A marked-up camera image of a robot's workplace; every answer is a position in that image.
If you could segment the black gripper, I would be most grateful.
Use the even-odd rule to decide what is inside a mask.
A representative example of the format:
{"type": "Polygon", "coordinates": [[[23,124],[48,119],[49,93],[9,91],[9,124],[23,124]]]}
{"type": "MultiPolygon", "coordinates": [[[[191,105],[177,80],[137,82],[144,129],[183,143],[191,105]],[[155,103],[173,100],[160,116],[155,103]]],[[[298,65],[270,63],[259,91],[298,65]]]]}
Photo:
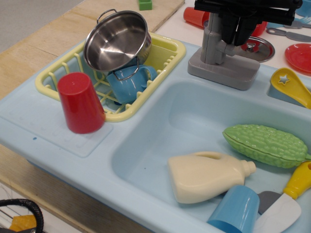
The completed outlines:
{"type": "Polygon", "coordinates": [[[301,0],[196,0],[194,8],[218,14],[222,40],[240,46],[263,21],[291,25],[302,4],[301,0]]]}

